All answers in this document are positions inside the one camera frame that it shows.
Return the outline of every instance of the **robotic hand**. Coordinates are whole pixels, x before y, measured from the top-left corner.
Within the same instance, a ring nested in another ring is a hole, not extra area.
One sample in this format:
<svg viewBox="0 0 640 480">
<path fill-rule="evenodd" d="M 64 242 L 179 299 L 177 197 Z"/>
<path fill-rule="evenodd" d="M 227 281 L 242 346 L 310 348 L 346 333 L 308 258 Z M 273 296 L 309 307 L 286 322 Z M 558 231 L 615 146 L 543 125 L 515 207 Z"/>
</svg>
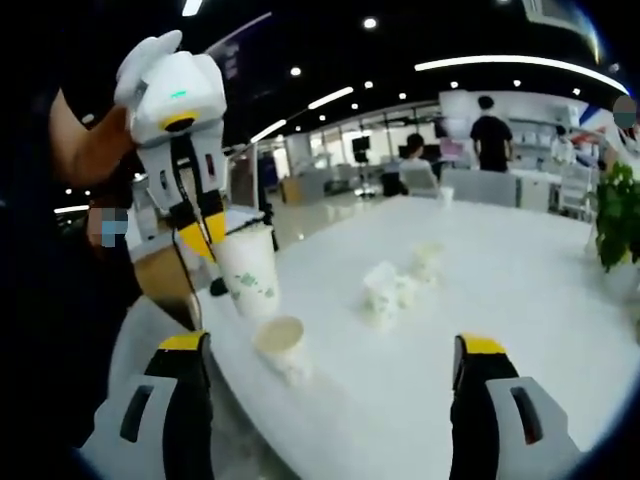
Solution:
<svg viewBox="0 0 640 480">
<path fill-rule="evenodd" d="M 120 65 L 114 100 L 127 108 L 127 124 L 159 207 L 196 253 L 213 259 L 211 243 L 225 236 L 220 189 L 225 166 L 223 115 L 227 109 L 222 74 L 206 54 L 176 52 L 175 30 L 140 42 Z M 197 208 L 178 170 L 188 159 Z"/>
</svg>

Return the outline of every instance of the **black ceiling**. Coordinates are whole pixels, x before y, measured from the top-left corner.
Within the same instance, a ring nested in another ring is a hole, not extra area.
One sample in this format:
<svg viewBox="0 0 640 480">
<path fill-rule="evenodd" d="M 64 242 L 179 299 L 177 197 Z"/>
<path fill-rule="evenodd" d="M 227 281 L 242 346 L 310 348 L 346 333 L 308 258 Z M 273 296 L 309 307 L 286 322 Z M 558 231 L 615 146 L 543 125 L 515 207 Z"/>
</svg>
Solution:
<svg viewBox="0 0 640 480">
<path fill-rule="evenodd" d="M 102 0 L 99 9 L 69 32 L 65 93 L 78 116 L 92 113 L 99 118 L 110 108 L 115 71 L 144 37 L 180 28 L 183 48 L 201 52 L 268 12 L 272 12 L 270 18 L 244 32 L 238 41 L 238 75 L 226 82 L 227 144 L 246 141 L 281 118 L 295 117 L 277 133 L 286 134 L 295 126 L 316 129 L 322 125 L 320 114 L 326 115 L 326 123 L 333 123 L 353 115 L 352 103 L 359 105 L 358 113 L 402 103 L 400 92 L 407 94 L 406 102 L 433 100 L 453 80 L 469 90 L 507 90 L 514 88 L 517 78 L 522 90 L 565 96 L 579 87 L 581 99 L 609 107 L 619 95 L 600 82 L 552 68 L 502 64 L 414 71 L 415 64 L 430 60 L 520 54 L 602 72 L 620 61 L 618 80 L 628 84 L 638 78 L 635 48 L 624 43 L 632 30 L 626 34 L 613 24 L 622 22 L 624 30 L 624 22 L 632 21 L 633 16 L 622 9 L 613 18 L 615 5 L 622 5 L 622 0 L 608 0 L 606 7 L 595 0 L 582 4 L 608 45 L 600 65 L 575 32 L 528 22 L 522 0 L 345 0 L 326 3 L 324 8 L 311 8 L 308 2 L 204 0 L 200 12 L 188 18 L 181 16 L 183 3 Z M 378 19 L 375 30 L 362 28 L 366 16 Z M 290 76 L 293 66 L 302 69 L 300 77 Z M 373 89 L 363 88 L 366 80 L 374 82 Z M 355 92 L 319 110 L 306 110 L 310 102 L 345 86 L 353 86 Z"/>
</svg>

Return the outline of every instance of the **potted plant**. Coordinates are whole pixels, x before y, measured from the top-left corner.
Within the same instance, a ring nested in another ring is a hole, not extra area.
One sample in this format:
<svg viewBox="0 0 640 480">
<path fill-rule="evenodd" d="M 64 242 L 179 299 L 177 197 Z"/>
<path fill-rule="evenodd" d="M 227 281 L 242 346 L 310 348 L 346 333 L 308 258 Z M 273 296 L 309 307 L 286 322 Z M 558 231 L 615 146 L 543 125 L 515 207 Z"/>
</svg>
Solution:
<svg viewBox="0 0 640 480">
<path fill-rule="evenodd" d="M 640 181 L 629 165 L 616 162 L 603 174 L 597 202 L 595 244 L 607 289 L 626 301 L 640 283 Z"/>
</svg>

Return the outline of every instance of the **cup with green print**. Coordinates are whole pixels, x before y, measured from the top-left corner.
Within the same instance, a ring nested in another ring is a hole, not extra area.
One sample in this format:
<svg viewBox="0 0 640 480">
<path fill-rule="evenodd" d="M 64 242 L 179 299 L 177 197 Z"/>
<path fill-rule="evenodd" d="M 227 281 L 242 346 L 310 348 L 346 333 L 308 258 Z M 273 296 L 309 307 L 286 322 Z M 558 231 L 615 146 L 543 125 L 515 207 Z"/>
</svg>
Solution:
<svg viewBox="0 0 640 480">
<path fill-rule="evenodd" d="M 272 317 L 280 306 L 272 230 L 273 227 L 260 224 L 212 245 L 233 303 L 246 318 Z"/>
</svg>

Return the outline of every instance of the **white table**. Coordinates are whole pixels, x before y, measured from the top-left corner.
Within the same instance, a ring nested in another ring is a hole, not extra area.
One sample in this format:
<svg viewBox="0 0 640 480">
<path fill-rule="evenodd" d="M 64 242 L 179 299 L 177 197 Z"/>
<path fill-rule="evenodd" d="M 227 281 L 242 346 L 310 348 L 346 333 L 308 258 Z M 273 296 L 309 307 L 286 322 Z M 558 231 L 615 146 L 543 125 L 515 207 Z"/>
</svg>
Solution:
<svg viewBox="0 0 640 480">
<path fill-rule="evenodd" d="M 545 182 L 551 185 L 560 185 L 562 183 L 562 176 L 556 173 L 541 172 L 539 170 L 520 170 L 509 169 L 511 175 L 515 175 L 520 179 L 529 179 L 537 182 Z"/>
<path fill-rule="evenodd" d="M 463 202 L 396 198 L 278 253 L 282 313 L 305 322 L 314 381 L 289 389 L 252 350 L 252 326 L 227 297 L 200 292 L 212 350 L 265 439 L 305 480 L 446 479 L 453 339 L 494 337 L 523 376 L 567 411 L 590 449 L 638 373 L 624 311 L 592 283 L 589 228 L 570 219 Z M 409 263 L 417 242 L 445 244 L 444 281 L 388 334 L 357 314 L 361 280 L 381 260 Z"/>
</svg>

